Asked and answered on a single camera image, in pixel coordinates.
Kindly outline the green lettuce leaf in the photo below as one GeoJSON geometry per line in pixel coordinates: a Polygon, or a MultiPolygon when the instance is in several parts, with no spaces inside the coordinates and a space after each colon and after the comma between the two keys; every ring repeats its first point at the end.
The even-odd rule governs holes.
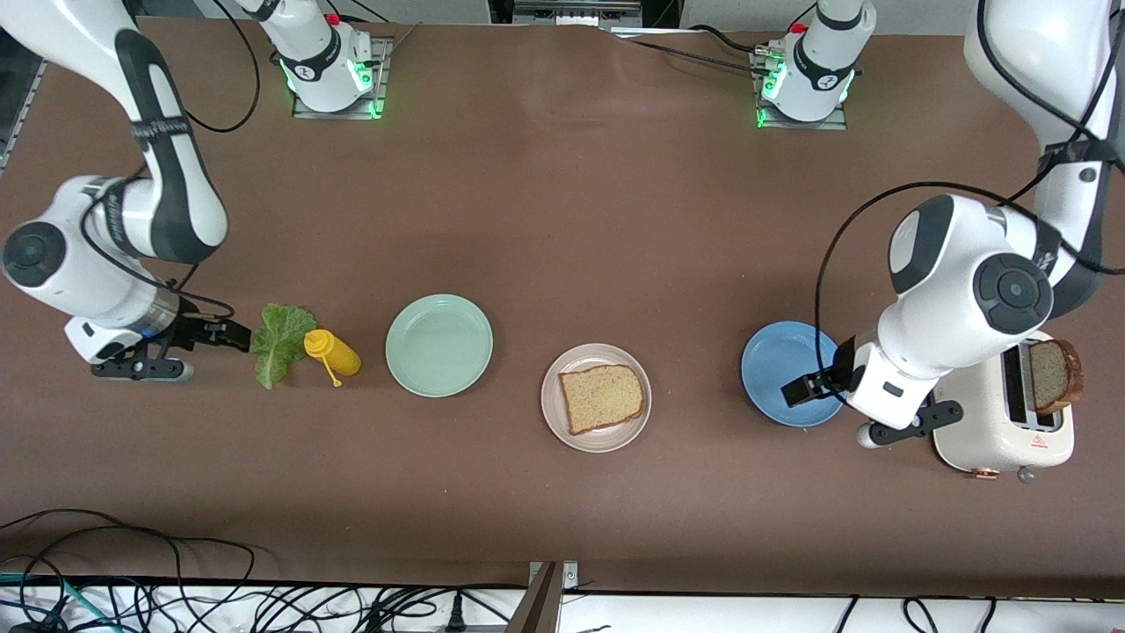
{"type": "Polygon", "coordinates": [[[256,382],[274,389],[290,373],[292,365],[307,358],[304,340],[318,327],[309,309],[297,305],[268,302],[261,311],[262,325],[250,342],[256,356],[256,382]]]}

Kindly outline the beige plate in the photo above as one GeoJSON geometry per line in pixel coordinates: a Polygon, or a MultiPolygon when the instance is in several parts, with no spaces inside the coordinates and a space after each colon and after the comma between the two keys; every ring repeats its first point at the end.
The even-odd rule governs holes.
{"type": "Polygon", "coordinates": [[[554,361],[541,385],[540,409],[548,428],[551,429],[555,437],[562,441],[562,444],[591,454],[610,453],[612,450],[629,445],[632,440],[640,435],[644,425],[650,419],[652,410],[650,378],[644,372],[644,368],[639,361],[632,358],[630,353],[612,345],[591,342],[590,344],[567,350],[567,352],[554,361]],[[644,396],[646,397],[644,412],[634,419],[614,427],[593,429],[593,432],[584,433],[584,435],[570,435],[559,376],[602,365],[626,365],[634,369],[634,372],[640,377],[640,381],[644,385],[644,396]]]}

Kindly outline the mint green plate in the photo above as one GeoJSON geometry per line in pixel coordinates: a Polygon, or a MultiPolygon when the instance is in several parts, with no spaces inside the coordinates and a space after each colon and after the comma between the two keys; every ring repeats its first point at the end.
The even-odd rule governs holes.
{"type": "Polygon", "coordinates": [[[482,378],[493,358],[489,317],[465,297],[431,293],[405,306],[387,332],[385,358],[410,394],[441,399],[482,378]]]}

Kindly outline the metal post bracket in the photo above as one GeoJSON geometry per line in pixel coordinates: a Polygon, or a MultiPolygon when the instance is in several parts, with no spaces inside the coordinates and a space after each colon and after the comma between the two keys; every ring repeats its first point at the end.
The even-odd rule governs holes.
{"type": "Polygon", "coordinates": [[[577,561],[531,562],[526,593],[504,633],[558,633],[562,594],[576,586],[577,561]]]}

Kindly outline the brown bread slice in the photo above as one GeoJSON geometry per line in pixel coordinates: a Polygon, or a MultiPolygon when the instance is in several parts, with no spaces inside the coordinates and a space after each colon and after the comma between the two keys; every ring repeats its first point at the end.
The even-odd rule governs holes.
{"type": "Polygon", "coordinates": [[[1084,396],[1084,368],[1066,340],[1043,340],[1030,345],[1030,378],[1035,412],[1048,416],[1084,396]]]}
{"type": "Polygon", "coordinates": [[[644,385],[631,367],[591,367],[562,373],[559,382],[570,435],[614,427],[644,412],[644,385]]]}

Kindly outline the blue plate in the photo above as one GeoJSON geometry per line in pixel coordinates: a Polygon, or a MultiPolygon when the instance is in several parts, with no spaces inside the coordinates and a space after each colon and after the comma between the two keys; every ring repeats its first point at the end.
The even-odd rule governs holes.
{"type": "Polygon", "coordinates": [[[804,322],[774,322],[756,332],[742,351],[742,385],[752,403],[784,427],[811,428],[831,421],[843,409],[836,397],[788,405],[782,388],[814,372],[816,331],[804,322]]]}

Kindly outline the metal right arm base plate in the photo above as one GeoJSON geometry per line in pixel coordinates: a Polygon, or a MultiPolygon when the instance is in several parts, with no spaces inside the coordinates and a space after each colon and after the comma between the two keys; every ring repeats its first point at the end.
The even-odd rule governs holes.
{"type": "Polygon", "coordinates": [[[320,114],[307,107],[292,92],[292,119],[298,120],[381,120],[385,111],[392,54],[395,48],[393,37],[376,37],[371,44],[371,58],[356,65],[363,92],[356,103],[334,114],[320,114]]]}

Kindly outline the metal rack box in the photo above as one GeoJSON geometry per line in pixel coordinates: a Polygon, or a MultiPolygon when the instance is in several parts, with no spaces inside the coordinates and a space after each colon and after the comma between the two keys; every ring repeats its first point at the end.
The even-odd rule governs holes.
{"type": "Polygon", "coordinates": [[[639,28],[642,0],[512,0],[512,24],[639,28]]]}

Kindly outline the white two-slot toaster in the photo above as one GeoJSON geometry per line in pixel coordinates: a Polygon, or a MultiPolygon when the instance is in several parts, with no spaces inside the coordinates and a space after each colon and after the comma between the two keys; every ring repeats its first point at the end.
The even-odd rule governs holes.
{"type": "Polygon", "coordinates": [[[933,432],[933,447],[945,464],[976,478],[1015,472],[1029,483],[1041,469],[1072,456],[1072,406],[1051,414],[1034,406],[1030,349],[1050,340],[1036,331],[1002,355],[940,378],[933,396],[964,409],[962,421],[933,432]]]}

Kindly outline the yellow squeeze bottle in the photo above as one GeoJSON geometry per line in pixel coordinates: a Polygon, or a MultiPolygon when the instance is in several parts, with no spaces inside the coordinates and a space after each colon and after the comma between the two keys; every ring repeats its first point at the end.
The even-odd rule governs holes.
{"type": "Polygon", "coordinates": [[[308,358],[314,358],[325,368],[333,386],[342,386],[340,376],[356,376],[362,368],[362,360],[354,350],[330,331],[307,332],[304,349],[308,358]]]}

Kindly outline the aluminium frame rail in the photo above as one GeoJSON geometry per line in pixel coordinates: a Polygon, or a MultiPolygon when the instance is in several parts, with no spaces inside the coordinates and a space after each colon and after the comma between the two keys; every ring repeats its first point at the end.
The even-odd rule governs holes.
{"type": "Polygon", "coordinates": [[[32,76],[32,82],[22,91],[22,100],[19,103],[19,108],[15,112],[11,128],[9,128],[9,132],[4,134],[3,152],[0,152],[0,177],[3,177],[4,169],[8,168],[16,143],[22,132],[25,120],[27,120],[28,115],[32,112],[33,100],[36,94],[39,93],[40,81],[43,81],[43,76],[45,75],[47,67],[48,61],[40,60],[39,67],[36,69],[35,75],[32,76]]]}

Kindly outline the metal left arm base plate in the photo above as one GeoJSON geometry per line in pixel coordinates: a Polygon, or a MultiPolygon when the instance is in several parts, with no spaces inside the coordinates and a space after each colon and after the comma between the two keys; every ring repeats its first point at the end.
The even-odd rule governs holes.
{"type": "Polygon", "coordinates": [[[790,72],[785,52],[780,47],[756,47],[752,67],[757,71],[754,80],[757,127],[818,132],[847,129],[844,101],[854,79],[852,69],[840,69],[826,75],[817,71],[809,79],[801,71],[790,72]],[[824,118],[796,119],[783,111],[778,97],[788,97],[788,103],[796,105],[798,114],[824,114],[824,118]]]}

